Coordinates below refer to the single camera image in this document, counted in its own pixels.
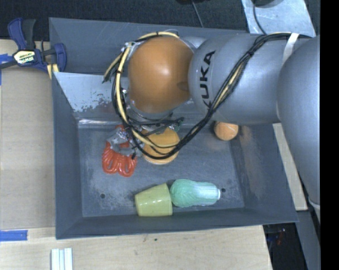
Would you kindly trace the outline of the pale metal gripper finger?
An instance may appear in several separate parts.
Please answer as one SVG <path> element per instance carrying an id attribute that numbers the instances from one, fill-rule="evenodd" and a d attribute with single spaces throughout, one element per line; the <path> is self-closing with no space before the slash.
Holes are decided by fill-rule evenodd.
<path id="1" fill-rule="evenodd" d="M 137 152 L 132 147 L 115 147 L 114 151 L 123 156 L 136 156 Z"/>
<path id="2" fill-rule="evenodd" d="M 127 149 L 129 147 L 126 131 L 112 130 L 106 139 L 106 147 L 112 149 Z"/>

